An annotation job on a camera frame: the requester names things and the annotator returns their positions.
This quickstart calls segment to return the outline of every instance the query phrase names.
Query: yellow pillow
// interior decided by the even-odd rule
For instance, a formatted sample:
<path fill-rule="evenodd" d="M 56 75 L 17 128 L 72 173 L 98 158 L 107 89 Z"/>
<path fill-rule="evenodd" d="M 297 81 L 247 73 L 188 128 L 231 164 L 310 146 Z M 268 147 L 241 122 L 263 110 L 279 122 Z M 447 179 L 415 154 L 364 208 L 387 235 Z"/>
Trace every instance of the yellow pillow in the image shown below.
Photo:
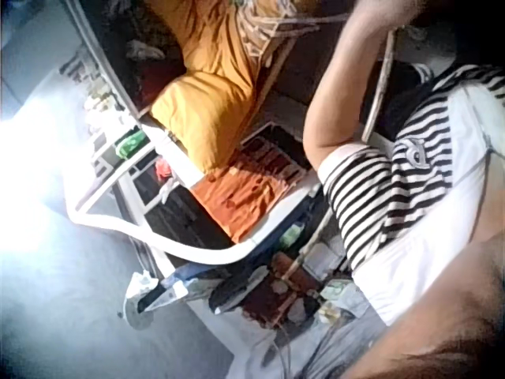
<path fill-rule="evenodd" d="M 250 87 L 213 73 L 190 72 L 167 85 L 151 114 L 207 173 L 226 164 L 240 143 L 253 101 Z"/>

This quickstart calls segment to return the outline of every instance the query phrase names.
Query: wall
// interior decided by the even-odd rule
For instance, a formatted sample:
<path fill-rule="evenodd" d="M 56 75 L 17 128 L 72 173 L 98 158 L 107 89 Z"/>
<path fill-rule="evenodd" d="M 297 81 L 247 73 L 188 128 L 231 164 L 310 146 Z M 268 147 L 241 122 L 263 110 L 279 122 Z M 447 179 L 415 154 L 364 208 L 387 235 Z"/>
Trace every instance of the wall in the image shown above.
<path fill-rule="evenodd" d="M 11 118 L 40 81 L 70 59 L 79 45 L 63 5 L 46 0 L 2 48 L 2 120 Z"/>

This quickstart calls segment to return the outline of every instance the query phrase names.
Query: gray floor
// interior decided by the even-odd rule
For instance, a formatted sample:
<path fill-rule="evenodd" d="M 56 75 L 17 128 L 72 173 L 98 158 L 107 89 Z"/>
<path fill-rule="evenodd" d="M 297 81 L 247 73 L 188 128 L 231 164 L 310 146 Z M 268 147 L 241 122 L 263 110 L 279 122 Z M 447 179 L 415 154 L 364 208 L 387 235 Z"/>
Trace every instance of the gray floor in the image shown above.
<path fill-rule="evenodd" d="M 187 305 L 161 309 L 143 332 L 118 317 L 140 271 L 131 243 L 66 217 L 59 154 L 82 138 L 83 100 L 55 74 L 19 122 L 2 125 L 2 369 L 37 379 L 225 377 L 233 355 Z"/>

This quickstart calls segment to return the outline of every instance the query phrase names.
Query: red object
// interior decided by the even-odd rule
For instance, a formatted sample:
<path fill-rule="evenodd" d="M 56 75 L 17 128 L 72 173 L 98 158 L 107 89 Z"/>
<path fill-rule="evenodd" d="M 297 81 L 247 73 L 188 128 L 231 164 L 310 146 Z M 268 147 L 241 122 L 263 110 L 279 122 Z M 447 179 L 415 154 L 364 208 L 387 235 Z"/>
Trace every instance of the red object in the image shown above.
<path fill-rule="evenodd" d="M 172 169 L 170 168 L 168 162 L 163 158 L 160 158 L 155 163 L 156 178 L 160 182 L 165 182 L 170 176 L 172 176 Z"/>

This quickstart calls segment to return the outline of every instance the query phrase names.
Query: hand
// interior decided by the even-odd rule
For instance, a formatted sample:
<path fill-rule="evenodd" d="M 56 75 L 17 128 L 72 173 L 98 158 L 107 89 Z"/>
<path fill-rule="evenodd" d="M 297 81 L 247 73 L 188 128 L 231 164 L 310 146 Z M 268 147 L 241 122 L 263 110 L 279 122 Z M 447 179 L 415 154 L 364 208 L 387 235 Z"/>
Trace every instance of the hand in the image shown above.
<path fill-rule="evenodd" d="M 358 0 L 354 16 L 364 28 L 396 29 L 419 15 L 427 0 Z"/>

